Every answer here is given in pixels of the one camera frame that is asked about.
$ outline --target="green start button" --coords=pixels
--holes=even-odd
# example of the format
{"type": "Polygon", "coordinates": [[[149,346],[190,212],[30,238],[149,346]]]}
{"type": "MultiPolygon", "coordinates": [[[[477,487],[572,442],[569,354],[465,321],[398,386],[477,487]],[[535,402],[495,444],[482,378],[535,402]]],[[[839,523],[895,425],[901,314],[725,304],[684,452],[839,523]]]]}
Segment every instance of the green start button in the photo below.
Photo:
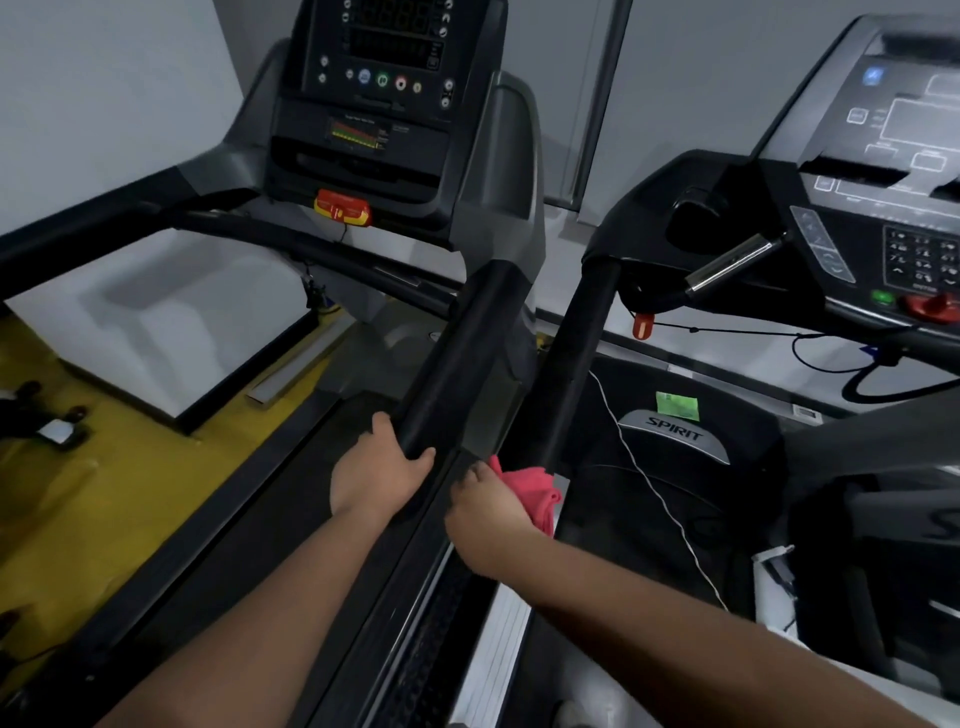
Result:
{"type": "Polygon", "coordinates": [[[893,305],[897,302],[897,297],[890,291],[881,291],[875,290],[871,294],[871,298],[874,300],[874,303],[879,303],[880,305],[893,305]]]}

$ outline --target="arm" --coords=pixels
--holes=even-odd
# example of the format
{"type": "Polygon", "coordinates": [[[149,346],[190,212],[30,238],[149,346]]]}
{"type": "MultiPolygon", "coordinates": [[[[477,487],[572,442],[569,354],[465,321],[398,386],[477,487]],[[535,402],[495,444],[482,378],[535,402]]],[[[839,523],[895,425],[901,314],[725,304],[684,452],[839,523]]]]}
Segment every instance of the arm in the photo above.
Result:
{"type": "Polygon", "coordinates": [[[333,469],[330,520],[134,688],[102,728],[286,724],[367,554],[433,467],[432,448],[403,456],[386,414],[373,415],[372,429],[333,469]]]}
{"type": "Polygon", "coordinates": [[[447,533],[661,724],[926,726],[867,685],[763,627],[540,533],[478,464],[453,492],[447,533]]]}

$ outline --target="white label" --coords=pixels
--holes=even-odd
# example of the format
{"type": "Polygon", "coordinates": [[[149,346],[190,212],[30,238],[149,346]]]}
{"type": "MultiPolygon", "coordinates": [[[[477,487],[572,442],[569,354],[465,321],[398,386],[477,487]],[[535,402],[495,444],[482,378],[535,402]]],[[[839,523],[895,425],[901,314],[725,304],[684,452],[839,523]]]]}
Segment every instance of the white label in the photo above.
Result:
{"type": "Polygon", "coordinates": [[[51,442],[62,445],[70,439],[73,434],[73,425],[63,420],[51,420],[46,425],[36,431],[36,434],[47,438],[51,442]]]}
{"type": "Polygon", "coordinates": [[[822,425],[824,423],[824,416],[817,410],[801,407],[798,404],[793,405],[793,416],[811,425],[822,425]]]}
{"type": "Polygon", "coordinates": [[[687,379],[693,379],[693,372],[689,369],[678,367],[676,364],[667,364],[666,371],[672,375],[680,375],[685,376],[687,379]]]}

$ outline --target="treadmill console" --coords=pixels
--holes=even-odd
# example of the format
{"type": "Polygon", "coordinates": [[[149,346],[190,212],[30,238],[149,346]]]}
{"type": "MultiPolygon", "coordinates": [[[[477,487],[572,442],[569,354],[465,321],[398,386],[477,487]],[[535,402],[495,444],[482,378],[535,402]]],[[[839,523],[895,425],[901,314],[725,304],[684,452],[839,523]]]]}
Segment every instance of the treadmill console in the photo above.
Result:
{"type": "Polygon", "coordinates": [[[360,197],[446,244],[506,32],[504,0],[307,0],[274,109],[266,189],[360,197]]]}
{"type": "Polygon", "coordinates": [[[857,20],[759,163],[828,308],[960,338],[960,20],[857,20]]]}

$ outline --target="white wall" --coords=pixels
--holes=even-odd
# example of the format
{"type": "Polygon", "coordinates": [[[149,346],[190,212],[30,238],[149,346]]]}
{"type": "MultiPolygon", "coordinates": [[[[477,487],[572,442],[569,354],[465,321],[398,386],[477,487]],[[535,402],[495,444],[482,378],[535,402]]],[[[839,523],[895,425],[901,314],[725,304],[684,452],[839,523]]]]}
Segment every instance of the white wall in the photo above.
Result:
{"type": "Polygon", "coordinates": [[[210,0],[0,4],[0,234],[209,149],[243,99],[210,0]]]}
{"type": "MultiPolygon", "coordinates": [[[[243,100],[210,0],[4,3],[0,98],[0,233],[205,151],[243,100]]],[[[8,303],[172,416],[306,313],[272,254],[174,231],[8,303]]]]}

